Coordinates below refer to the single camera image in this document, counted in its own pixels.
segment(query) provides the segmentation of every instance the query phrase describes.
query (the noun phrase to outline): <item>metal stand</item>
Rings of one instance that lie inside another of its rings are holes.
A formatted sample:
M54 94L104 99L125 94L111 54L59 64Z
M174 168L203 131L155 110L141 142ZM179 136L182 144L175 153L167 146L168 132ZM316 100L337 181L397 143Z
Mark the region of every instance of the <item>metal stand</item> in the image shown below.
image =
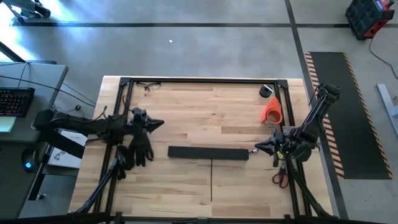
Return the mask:
M392 125L398 135L398 106L394 106L392 103L390 94L388 94L387 88L385 84L377 84L377 89L379 89L379 93L381 98L383 99L384 106L386 106L386 110L392 122Z

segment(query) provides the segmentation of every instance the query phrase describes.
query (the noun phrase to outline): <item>concrete floor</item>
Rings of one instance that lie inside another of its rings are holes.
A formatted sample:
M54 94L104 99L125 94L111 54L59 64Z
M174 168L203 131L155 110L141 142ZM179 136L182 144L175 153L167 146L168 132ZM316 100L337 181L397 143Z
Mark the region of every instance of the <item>concrete floor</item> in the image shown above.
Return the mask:
M289 23L278 0L42 0L49 21L110 23ZM350 0L290 0L298 24L346 23ZM0 15L11 16L4 6ZM391 21L398 24L398 16ZM0 21L0 41L24 59L55 60L69 66L65 83L96 100L103 75L303 78L292 29L274 27L21 27ZM389 67L345 28L299 28L303 51L346 52L379 133L393 174L398 174L398 137L375 85L398 95ZM373 51L398 69L398 28L384 28ZM77 101L59 94L56 105ZM93 109L82 105L86 116ZM29 202L21 217L67 212L75 178L48 176L43 201ZM396 223L398 180L339 180L348 217Z

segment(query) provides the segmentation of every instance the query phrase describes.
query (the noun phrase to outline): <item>wooden table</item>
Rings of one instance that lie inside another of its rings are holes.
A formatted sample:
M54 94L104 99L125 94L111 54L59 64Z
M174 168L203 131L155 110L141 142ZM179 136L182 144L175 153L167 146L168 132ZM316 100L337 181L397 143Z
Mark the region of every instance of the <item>wooden table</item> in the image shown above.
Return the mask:
M113 111L120 77L104 77L94 117L104 106ZM308 115L308 101L301 79L288 79L296 124ZM259 123L270 98L259 96L259 84L163 83L145 93L134 84L130 108L140 107L165 124L150 135L155 160L127 171L116 184L112 213L132 217L283 218L293 214L289 188L271 182L277 173L264 152L248 161L169 159L173 146L253 149L269 138L272 128ZM131 136L125 136L128 145ZM70 210L76 210L97 186L105 144L86 146ZM308 188L331 213L330 198L319 152L304 163ZM300 190L298 201L303 213ZM104 210L108 188L104 190Z

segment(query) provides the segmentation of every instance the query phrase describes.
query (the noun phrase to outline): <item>hazard stripe tape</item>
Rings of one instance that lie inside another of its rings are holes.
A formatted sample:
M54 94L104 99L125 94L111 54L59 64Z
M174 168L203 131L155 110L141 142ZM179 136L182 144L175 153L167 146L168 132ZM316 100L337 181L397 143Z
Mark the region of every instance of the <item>hazard stripe tape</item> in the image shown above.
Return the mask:
M307 61L307 68L310 72L310 79L314 90L319 85L317 70L313 64L312 56L310 52L305 53L305 60ZM340 153L338 152L338 146L336 143L335 135L333 134L333 127L329 120L329 115L325 115L323 119L323 127L326 133L326 140L328 141L329 150L331 153L331 158L333 160L333 165L338 177L344 178L343 164L341 163Z
M390 165L388 164L388 161L387 161L387 158L386 158L386 154L384 153L382 144L381 144L381 142L380 142L380 140L379 140L379 138L377 136L377 131L376 131L376 128L374 127L374 125L373 125L372 118L369 115L368 107L366 106L365 100L363 99L363 96L362 96L362 93L361 93L361 89L359 88L358 81L357 81L357 79L355 77L353 66L349 62L347 54L344 54L344 57L346 59L346 63L347 63L347 66L349 68L349 71L351 72L351 76L352 76L352 78L354 80L354 85L356 87L356 91L358 92L359 98L361 99L362 106L363 106L364 111L366 113L366 117L368 118L369 124L371 125L373 136L376 139L377 145L379 146L380 155L383 157L384 165L385 165L385 167L386 167L386 169L388 171L388 175L392 179L393 175L392 175L392 172L391 172L391 169L390 169Z

